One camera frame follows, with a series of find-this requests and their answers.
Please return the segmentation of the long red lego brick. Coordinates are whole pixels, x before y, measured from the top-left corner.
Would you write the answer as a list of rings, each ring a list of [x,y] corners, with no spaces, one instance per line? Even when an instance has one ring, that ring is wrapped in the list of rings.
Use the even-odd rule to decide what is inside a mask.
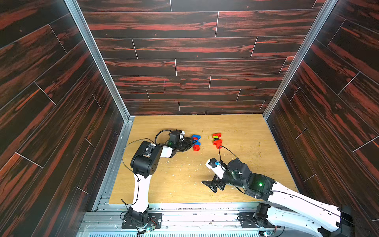
[[[212,134],[212,137],[213,137],[213,139],[219,139],[219,138],[221,138],[221,136],[222,136],[222,134],[221,133],[214,133],[214,134]]]
[[[221,149],[222,148],[222,142],[223,141],[221,139],[213,140],[213,145],[215,145],[217,149]]]

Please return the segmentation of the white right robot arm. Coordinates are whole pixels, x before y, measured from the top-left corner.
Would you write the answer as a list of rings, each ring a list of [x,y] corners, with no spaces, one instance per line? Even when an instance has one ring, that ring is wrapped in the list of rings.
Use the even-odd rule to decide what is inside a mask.
[[[272,178],[253,173],[239,159],[225,164],[212,158],[206,167],[215,175],[203,184],[214,193],[230,185],[261,200],[252,217],[244,216],[258,227],[290,228],[315,237],[354,236],[352,211],[346,205],[337,207],[296,193]]]

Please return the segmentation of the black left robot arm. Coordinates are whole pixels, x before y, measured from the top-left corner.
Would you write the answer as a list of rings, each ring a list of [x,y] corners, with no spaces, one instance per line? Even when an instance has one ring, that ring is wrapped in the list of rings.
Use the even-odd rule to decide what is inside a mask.
[[[172,158],[177,152],[188,151],[197,141],[184,137],[178,142],[171,140],[167,144],[159,145],[142,139],[142,143],[133,156],[130,167],[135,178],[134,201],[128,205],[125,215],[127,221],[137,226],[144,226],[148,222],[149,188],[152,175],[158,168],[161,158]]]

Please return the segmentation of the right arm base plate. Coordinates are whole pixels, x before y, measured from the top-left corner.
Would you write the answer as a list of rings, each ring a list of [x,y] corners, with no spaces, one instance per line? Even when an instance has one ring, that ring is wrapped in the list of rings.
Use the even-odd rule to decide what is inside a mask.
[[[274,226],[268,221],[266,214],[255,212],[240,212],[237,216],[242,228],[280,228],[281,226]]]

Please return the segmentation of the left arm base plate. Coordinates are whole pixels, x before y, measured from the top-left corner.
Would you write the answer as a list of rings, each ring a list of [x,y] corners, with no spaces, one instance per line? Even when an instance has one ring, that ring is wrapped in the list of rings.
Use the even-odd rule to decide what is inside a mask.
[[[144,229],[153,231],[160,229],[162,226],[162,213],[144,213],[132,217],[131,214],[125,213],[122,217],[121,228],[124,230]]]

